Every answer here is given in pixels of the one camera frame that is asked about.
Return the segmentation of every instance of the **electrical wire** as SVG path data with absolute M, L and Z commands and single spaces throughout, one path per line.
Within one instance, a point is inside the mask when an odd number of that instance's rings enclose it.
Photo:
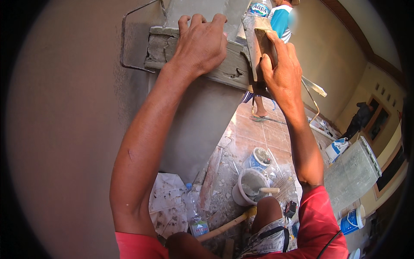
M 338 231 L 338 233 L 336 233 L 336 235 L 325 245 L 325 247 L 322 249 L 322 251 L 319 253 L 318 257 L 316 259 L 320 259 L 320 257 L 322 256 L 323 252 L 325 252 L 325 250 L 328 248 L 328 246 L 332 243 L 332 241 L 334 241 L 334 239 L 341 233 L 342 231 Z

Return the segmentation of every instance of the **right hand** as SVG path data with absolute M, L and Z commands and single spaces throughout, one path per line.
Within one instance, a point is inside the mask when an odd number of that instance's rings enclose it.
M 302 68 L 296 57 L 295 47 L 292 43 L 285 44 L 274 31 L 267 31 L 267 37 L 274 44 L 277 52 L 277 66 L 272 69 L 272 63 L 267 54 L 264 54 L 260 67 L 267 88 L 275 98 L 285 115 L 302 109 L 301 76 Z
M 227 34 L 223 33 L 226 22 L 227 18 L 222 14 L 216 14 L 212 22 L 207 22 L 201 14 L 192 18 L 181 16 L 178 20 L 180 38 L 170 63 L 186 71 L 193 80 L 218 67 L 227 54 Z

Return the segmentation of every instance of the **person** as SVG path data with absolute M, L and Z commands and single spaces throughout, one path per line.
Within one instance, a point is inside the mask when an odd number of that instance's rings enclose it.
M 178 232 L 168 237 L 165 247 L 157 240 L 149 216 L 149 196 L 157 176 L 163 147 L 177 106 L 189 84 L 216 68 L 226 57 L 226 17 L 216 14 L 206 22 L 200 14 L 183 15 L 176 51 L 167 62 L 127 129 L 113 167 L 110 204 L 121 258 L 219 258 L 192 235 Z M 346 259 L 345 237 L 335 220 L 323 182 L 323 161 L 309 128 L 301 100 L 302 69 L 293 44 L 267 32 L 277 51 L 279 64 L 273 70 L 269 56 L 260 66 L 270 93 L 288 123 L 295 171 L 303 187 L 299 208 L 298 249 L 281 253 L 284 235 L 279 202 L 261 199 L 252 224 L 252 237 L 241 255 L 263 258 Z
M 364 128 L 372 117 L 374 107 L 366 104 L 366 102 L 359 102 L 356 104 L 359 110 L 349 124 L 347 131 L 340 138 L 348 138 L 350 140 L 358 131 Z
M 268 16 L 270 20 L 270 25 L 272 29 L 277 33 L 278 37 L 282 39 L 285 43 L 289 42 L 289 39 L 292 35 L 292 31 L 289 26 L 294 26 L 295 16 L 292 12 L 292 5 L 298 5 L 299 0 L 272 0 L 273 5 L 276 6 L 273 8 Z M 261 117 L 267 117 L 267 111 L 263 105 L 263 99 L 260 95 L 256 95 L 251 92 L 246 92 L 241 100 L 242 103 L 247 103 L 252 98 L 256 103 L 257 111 L 253 115 L 250 115 L 252 121 L 264 121 L 266 119 Z

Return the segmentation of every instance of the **plastic water bottle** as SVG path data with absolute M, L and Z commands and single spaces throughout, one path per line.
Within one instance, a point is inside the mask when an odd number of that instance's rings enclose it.
M 190 226 L 191 234 L 194 237 L 208 233 L 210 230 L 207 225 L 204 212 L 200 207 L 198 193 L 193 190 L 191 183 L 185 185 L 187 192 L 185 193 L 184 203 L 187 208 L 187 219 Z
M 253 0 L 249 9 L 247 9 L 246 15 L 267 18 L 272 8 L 272 0 Z

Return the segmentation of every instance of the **plastic bucket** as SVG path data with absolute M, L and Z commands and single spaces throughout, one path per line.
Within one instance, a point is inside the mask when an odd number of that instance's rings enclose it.
M 344 235 L 354 232 L 357 229 L 361 229 L 365 226 L 365 210 L 362 204 L 348 212 L 346 217 L 343 217 L 338 220 L 338 225 L 341 228 Z
M 359 259 L 359 257 L 361 256 L 361 251 L 360 249 L 356 249 L 354 251 L 352 251 L 349 255 L 348 255 L 348 259 Z
M 231 191 L 231 196 L 233 197 L 234 202 L 236 202 L 240 206 L 250 206 L 250 205 L 257 205 L 257 202 L 250 199 L 243 191 L 242 187 L 242 180 L 245 182 L 249 180 L 252 182 L 252 187 L 270 187 L 269 182 L 263 176 L 263 174 L 259 173 L 257 170 L 253 168 L 248 168 L 243 170 L 240 175 L 238 176 L 238 180 L 236 185 L 233 187 Z M 267 193 L 259 193 L 263 197 L 268 196 Z
M 270 159 L 269 164 L 263 163 L 264 159 Z M 270 154 L 264 148 L 254 148 L 250 156 L 243 162 L 243 168 L 252 168 L 252 167 L 259 167 L 261 169 L 266 169 L 272 163 L 272 158 Z

